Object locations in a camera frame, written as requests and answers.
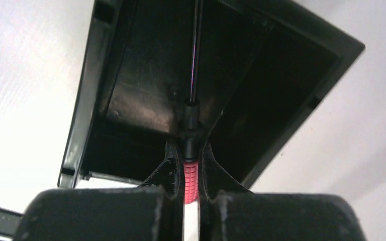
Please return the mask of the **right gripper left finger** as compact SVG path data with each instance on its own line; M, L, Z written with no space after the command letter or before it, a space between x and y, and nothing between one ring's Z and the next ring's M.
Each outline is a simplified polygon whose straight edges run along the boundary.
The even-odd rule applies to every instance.
M184 171L173 140L135 188L50 189L27 207L14 240L183 240Z

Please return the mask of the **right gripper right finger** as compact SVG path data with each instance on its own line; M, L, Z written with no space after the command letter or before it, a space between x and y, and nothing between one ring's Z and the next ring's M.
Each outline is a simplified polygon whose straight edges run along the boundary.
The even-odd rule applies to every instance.
M365 240L351 206L329 194L253 193L199 155L199 240Z

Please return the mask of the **red handled screwdriver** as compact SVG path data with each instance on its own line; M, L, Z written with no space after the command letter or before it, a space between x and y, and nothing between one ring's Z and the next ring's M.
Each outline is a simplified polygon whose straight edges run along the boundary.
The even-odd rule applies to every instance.
M201 124L199 121L200 103L197 98L197 87L203 8L203 1L195 1L189 89L187 100L185 101L180 132L181 153L185 178L184 204L190 204L196 201L199 192L198 165Z

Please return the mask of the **black plastic bin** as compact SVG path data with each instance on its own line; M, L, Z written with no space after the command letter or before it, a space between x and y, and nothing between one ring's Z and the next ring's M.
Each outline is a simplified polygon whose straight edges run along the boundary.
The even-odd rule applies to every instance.
M95 1L58 187L144 181L177 136L194 1ZM362 42L294 1L203 1L197 98L218 163L251 187Z

